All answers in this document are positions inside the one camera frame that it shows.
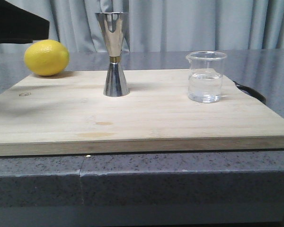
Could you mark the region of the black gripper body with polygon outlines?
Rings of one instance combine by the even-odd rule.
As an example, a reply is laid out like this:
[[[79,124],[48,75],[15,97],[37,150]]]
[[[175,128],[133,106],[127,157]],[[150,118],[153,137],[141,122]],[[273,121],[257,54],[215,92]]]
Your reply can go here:
[[[48,20],[0,0],[0,44],[29,44],[48,37]]]

